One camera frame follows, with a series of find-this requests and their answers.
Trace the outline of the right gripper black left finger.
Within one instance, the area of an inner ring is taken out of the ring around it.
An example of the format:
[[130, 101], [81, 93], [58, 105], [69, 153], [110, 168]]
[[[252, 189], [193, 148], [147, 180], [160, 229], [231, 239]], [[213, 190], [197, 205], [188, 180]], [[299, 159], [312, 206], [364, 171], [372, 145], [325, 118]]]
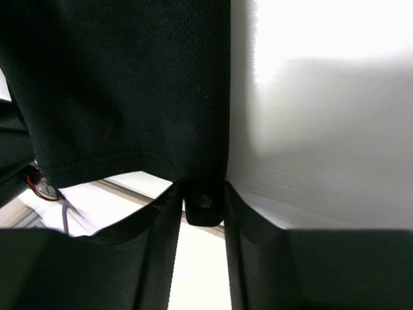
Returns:
[[92, 236], [1, 231], [2, 309], [166, 309], [182, 194], [156, 200]]

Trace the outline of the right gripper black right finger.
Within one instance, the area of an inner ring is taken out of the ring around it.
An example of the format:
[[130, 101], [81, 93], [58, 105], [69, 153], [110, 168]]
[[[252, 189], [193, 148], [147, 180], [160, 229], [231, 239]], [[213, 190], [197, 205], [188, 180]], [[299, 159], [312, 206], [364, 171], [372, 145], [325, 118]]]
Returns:
[[411, 309], [412, 232], [282, 229], [225, 185], [234, 309]]

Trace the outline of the black t shirt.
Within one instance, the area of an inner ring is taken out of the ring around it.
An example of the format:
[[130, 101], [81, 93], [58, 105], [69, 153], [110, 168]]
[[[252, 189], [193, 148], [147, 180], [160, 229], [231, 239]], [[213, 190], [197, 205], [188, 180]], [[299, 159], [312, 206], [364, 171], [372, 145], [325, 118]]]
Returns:
[[222, 221], [229, 1], [2, 1], [1, 70], [53, 186], [143, 171]]

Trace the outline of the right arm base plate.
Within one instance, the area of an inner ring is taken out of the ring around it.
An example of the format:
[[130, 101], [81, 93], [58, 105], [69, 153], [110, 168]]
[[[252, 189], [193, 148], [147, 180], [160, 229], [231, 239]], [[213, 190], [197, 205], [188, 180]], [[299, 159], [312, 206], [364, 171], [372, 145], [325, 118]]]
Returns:
[[63, 194], [49, 184], [43, 173], [34, 165], [27, 165], [19, 171], [20, 178], [27, 187], [42, 200], [47, 202], [63, 201]]

